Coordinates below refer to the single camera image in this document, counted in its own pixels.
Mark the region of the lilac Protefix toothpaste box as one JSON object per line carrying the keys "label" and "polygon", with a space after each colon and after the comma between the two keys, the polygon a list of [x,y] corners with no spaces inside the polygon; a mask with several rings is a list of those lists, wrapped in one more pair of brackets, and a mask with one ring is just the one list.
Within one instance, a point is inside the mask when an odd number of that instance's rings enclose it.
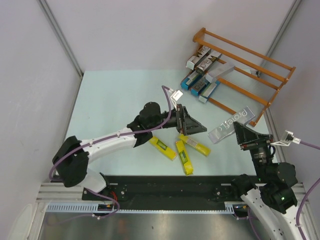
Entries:
{"label": "lilac Protefix toothpaste box", "polygon": [[211,140],[213,144],[218,144],[223,139],[232,135],[235,132],[234,122],[239,122],[240,124],[247,125],[254,118],[255,114],[252,110],[246,106],[243,109],[239,110],[227,120],[222,122],[219,126],[214,128],[212,131],[208,133],[208,138]]}

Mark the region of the blue toothpaste box with barcode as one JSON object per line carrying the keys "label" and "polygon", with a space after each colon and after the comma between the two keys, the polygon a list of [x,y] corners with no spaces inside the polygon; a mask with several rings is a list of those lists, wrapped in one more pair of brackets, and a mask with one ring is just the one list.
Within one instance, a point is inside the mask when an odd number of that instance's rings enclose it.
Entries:
{"label": "blue toothpaste box with barcode", "polygon": [[198,81],[202,75],[196,71],[192,71],[189,75],[187,75],[180,83],[180,86],[184,90],[189,90],[193,84]]}

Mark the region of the lilac text-side toothpaste box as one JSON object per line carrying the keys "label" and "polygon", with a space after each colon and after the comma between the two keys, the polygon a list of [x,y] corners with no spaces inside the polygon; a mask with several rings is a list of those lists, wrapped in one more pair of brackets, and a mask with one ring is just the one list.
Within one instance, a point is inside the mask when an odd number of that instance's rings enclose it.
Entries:
{"label": "lilac text-side toothpaste box", "polygon": [[214,68],[213,70],[209,71],[205,75],[205,79],[212,83],[217,81],[219,78],[223,77],[224,75],[229,74],[232,72],[235,68],[235,65],[233,63],[224,63],[219,65],[218,67]]}

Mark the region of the silver black R&O charcoal box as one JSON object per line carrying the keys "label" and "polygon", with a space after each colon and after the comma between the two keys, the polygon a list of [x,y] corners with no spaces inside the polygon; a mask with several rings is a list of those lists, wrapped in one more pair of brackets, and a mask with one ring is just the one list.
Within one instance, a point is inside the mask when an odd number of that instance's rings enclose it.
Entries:
{"label": "silver black R&O charcoal box", "polygon": [[193,70],[195,66],[200,62],[203,57],[206,56],[211,51],[211,49],[205,45],[203,45],[197,52],[192,55],[186,62],[186,67]]}

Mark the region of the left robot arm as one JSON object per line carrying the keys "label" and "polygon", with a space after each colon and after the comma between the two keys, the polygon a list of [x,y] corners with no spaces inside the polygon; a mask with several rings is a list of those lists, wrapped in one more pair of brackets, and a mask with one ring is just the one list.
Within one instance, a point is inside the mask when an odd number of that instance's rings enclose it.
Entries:
{"label": "left robot arm", "polygon": [[68,137],[52,159],[64,187],[81,186],[93,191],[100,200],[110,196],[111,188],[101,173],[88,168],[89,164],[110,153],[139,147],[153,137],[153,131],[175,128],[178,133],[194,135],[207,128],[191,117],[187,108],[177,104],[169,111],[161,112],[160,105],[148,102],[126,127],[100,138],[79,140]]}

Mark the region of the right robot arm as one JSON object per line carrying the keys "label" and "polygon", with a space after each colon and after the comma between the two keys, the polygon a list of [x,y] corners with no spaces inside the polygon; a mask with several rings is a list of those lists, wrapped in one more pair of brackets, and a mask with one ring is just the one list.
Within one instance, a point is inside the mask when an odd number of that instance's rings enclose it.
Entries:
{"label": "right robot arm", "polygon": [[293,187],[298,183],[296,168],[287,162],[274,163],[276,146],[288,147],[291,143],[307,145],[285,131],[279,141],[271,134],[258,133],[242,123],[233,123],[237,143],[243,151],[249,151],[261,186],[257,186],[246,174],[237,176],[231,182],[230,194],[237,201],[243,201],[248,211],[253,212],[263,224],[272,240],[310,240],[300,216],[310,193],[320,183],[316,181],[298,201]]}

